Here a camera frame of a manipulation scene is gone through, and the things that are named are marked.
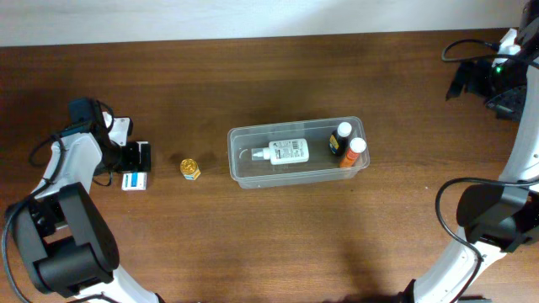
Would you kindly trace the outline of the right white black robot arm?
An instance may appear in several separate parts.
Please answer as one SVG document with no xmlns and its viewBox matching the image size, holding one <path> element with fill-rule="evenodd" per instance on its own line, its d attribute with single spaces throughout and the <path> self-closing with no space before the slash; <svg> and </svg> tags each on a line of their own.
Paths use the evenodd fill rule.
<svg viewBox="0 0 539 303">
<path fill-rule="evenodd" d="M 440 187 L 435 213 L 451 242 L 396 302 L 464 302 L 486 268 L 538 240 L 538 0 L 526 3 L 518 29 L 484 46 L 491 53 L 454 60 L 446 98 L 474 93 L 497 118 L 517 122 L 512 152 L 496 180 L 454 178 Z"/>
</svg>

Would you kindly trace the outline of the small gold lid jar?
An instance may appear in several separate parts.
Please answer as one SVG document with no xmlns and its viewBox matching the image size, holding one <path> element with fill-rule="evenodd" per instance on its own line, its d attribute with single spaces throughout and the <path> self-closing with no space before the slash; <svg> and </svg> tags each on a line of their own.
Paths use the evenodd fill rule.
<svg viewBox="0 0 539 303">
<path fill-rule="evenodd" d="M 188 180 L 195 181 L 200 176 L 199 165 L 191 158 L 186 158 L 180 163 L 180 172 Z"/>
</svg>

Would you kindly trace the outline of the white spray bottle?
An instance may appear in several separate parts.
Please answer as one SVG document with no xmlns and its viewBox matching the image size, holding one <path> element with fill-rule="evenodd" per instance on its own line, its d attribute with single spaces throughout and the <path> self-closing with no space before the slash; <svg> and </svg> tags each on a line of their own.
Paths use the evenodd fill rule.
<svg viewBox="0 0 539 303">
<path fill-rule="evenodd" d="M 271 141 L 267 147 L 251 150 L 254 162 L 270 161 L 274 166 L 307 162 L 309 157 L 307 140 L 302 138 Z"/>
</svg>

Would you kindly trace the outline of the dark bottle white cap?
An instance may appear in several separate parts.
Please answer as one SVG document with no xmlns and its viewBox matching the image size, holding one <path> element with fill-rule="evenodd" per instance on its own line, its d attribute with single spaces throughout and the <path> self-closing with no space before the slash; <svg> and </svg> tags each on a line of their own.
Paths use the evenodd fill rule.
<svg viewBox="0 0 539 303">
<path fill-rule="evenodd" d="M 329 137 L 329 148 L 335 156 L 342 156 L 349 144 L 349 136 L 352 125 L 349 122 L 342 122 L 338 125 Z"/>
</svg>

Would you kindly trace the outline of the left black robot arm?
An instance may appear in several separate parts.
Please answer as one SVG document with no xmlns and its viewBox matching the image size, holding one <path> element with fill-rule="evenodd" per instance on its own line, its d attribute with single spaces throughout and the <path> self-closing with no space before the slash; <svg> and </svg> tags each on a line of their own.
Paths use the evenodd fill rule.
<svg viewBox="0 0 539 303">
<path fill-rule="evenodd" d="M 79 98 L 68 106 L 71 123 L 45 140 L 51 159 L 38 186 L 6 211 L 1 250 L 8 239 L 34 287 L 71 302 L 151 302 L 162 297 L 145 290 L 120 265 L 112 231 L 89 196 L 96 177 L 122 175 L 124 190 L 143 190 L 151 170 L 151 146 L 127 140 L 128 117 L 110 106 Z"/>
</svg>

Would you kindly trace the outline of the white Panadol medicine box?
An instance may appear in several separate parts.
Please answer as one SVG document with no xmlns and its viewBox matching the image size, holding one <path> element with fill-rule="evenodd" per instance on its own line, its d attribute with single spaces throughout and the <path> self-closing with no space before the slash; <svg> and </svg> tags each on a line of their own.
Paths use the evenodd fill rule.
<svg viewBox="0 0 539 303">
<path fill-rule="evenodd" d="M 147 189 L 147 176 L 151 172 L 151 145 L 148 141 L 129 142 L 122 148 L 120 172 L 123 173 L 121 188 L 124 191 Z"/>
</svg>

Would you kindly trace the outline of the orange tube white cap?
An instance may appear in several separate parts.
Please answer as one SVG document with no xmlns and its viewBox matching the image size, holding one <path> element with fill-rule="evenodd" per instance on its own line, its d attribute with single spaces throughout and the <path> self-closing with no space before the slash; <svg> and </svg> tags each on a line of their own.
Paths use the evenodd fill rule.
<svg viewBox="0 0 539 303">
<path fill-rule="evenodd" d="M 349 147 L 339 163 L 340 168 L 353 167 L 360 155 L 366 150 L 366 141 L 356 137 L 350 141 Z"/>
</svg>

